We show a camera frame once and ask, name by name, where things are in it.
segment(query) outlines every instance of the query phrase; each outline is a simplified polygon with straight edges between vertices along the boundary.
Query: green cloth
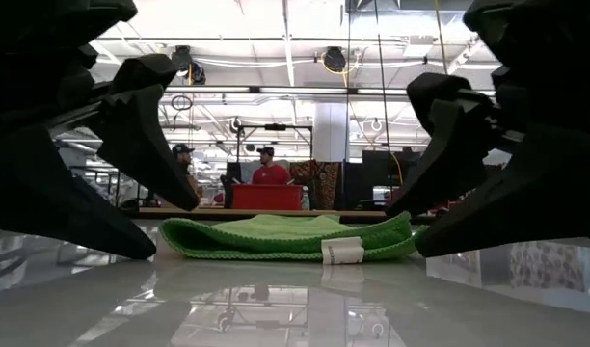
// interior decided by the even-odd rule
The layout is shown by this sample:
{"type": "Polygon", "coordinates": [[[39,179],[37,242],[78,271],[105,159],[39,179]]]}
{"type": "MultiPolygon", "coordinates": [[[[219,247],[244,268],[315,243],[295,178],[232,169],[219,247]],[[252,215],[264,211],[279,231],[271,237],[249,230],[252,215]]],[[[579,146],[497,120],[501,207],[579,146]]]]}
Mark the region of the green cloth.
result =
{"type": "Polygon", "coordinates": [[[164,240],[177,252],[197,259],[321,261],[321,241],[359,236],[364,261],[413,253],[415,237],[402,213],[380,224],[348,227],[338,216],[281,217],[258,215],[248,220],[208,226],[172,218],[160,225],[164,240]]]}

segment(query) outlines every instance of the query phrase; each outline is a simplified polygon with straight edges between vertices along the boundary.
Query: person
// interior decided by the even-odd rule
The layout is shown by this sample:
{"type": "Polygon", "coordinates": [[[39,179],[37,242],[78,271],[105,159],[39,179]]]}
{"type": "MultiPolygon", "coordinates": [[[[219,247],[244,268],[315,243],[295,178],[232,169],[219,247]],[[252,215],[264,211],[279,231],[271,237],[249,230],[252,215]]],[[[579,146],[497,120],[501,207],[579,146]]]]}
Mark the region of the person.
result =
{"type": "Polygon", "coordinates": [[[197,195],[201,196],[201,189],[199,188],[199,183],[197,180],[190,175],[188,171],[188,167],[192,164],[192,157],[190,153],[192,153],[195,149],[189,148],[184,144],[179,144],[173,146],[172,152],[175,160],[177,161],[177,165],[179,165],[180,169],[183,171],[183,174],[188,179],[188,183],[192,187],[192,189],[197,193],[197,195]]]}
{"type": "Polygon", "coordinates": [[[264,147],[258,152],[261,167],[253,174],[253,184],[287,184],[291,175],[285,168],[274,163],[274,149],[264,147]]]}

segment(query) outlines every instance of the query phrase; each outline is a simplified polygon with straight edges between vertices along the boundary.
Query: tag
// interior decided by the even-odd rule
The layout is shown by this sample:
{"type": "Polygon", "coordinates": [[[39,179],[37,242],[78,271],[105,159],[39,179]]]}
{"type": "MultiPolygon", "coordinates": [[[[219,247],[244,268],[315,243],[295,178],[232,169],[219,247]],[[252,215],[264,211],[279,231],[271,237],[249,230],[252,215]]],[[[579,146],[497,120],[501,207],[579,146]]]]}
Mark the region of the tag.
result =
{"type": "Polygon", "coordinates": [[[321,242],[323,264],[358,264],[363,261],[363,243],[360,237],[344,237],[321,242]]]}

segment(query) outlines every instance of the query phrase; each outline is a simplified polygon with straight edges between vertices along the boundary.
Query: cap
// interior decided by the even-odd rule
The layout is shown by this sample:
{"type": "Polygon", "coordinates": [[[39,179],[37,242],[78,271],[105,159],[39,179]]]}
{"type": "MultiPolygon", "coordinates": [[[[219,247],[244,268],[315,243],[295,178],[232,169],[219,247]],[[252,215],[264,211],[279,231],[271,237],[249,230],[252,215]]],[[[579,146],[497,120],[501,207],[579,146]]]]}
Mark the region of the cap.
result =
{"type": "Polygon", "coordinates": [[[273,147],[263,147],[256,150],[261,154],[267,154],[269,156],[274,156],[274,148],[273,147]]]}
{"type": "Polygon", "coordinates": [[[194,150],[195,150],[194,148],[188,148],[184,144],[175,145],[175,146],[173,146],[173,149],[172,149],[173,155],[178,155],[180,153],[190,153],[194,150]]]}

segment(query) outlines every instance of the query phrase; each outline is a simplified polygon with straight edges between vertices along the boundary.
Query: red box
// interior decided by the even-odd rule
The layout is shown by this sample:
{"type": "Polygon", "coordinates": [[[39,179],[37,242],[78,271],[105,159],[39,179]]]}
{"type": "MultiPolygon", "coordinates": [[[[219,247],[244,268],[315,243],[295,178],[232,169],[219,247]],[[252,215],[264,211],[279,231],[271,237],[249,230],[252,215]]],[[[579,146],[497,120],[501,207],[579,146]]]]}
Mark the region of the red box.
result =
{"type": "Polygon", "coordinates": [[[235,184],[233,208],[260,210],[301,210],[302,186],[235,184]]]}

